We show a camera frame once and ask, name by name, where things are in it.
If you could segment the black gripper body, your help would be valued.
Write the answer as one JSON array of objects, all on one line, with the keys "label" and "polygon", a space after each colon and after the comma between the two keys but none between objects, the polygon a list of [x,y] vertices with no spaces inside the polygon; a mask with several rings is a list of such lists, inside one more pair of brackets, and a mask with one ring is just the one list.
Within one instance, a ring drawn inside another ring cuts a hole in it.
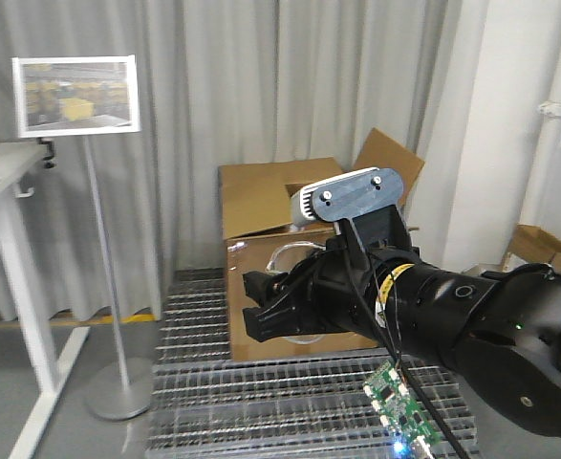
[{"label": "black gripper body", "polygon": [[418,265],[402,215],[395,205],[339,221],[340,234],[291,269],[279,281],[279,334],[302,336],[355,332],[388,338],[380,290],[393,270]]}]

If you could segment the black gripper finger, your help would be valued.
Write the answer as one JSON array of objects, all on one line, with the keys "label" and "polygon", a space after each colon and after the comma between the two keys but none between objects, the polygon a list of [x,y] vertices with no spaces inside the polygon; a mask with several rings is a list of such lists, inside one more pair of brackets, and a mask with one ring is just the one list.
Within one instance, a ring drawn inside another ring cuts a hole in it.
[{"label": "black gripper finger", "polygon": [[257,341],[318,332],[315,303],[301,295],[278,295],[262,306],[245,308],[242,317],[247,335]]},{"label": "black gripper finger", "polygon": [[244,273],[243,282],[246,296],[258,306],[263,306],[266,301],[280,294],[288,275],[287,272],[269,274],[250,271]]}]

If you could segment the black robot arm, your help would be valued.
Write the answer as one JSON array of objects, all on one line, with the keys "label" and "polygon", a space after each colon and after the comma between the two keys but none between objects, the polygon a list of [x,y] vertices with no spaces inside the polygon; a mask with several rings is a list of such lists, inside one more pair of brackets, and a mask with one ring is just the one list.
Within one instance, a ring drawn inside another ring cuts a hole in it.
[{"label": "black robot arm", "polygon": [[561,273],[452,273],[421,260],[388,206],[341,220],[323,249],[289,272],[244,275],[257,341],[353,332],[463,376],[493,409],[561,437]]}]

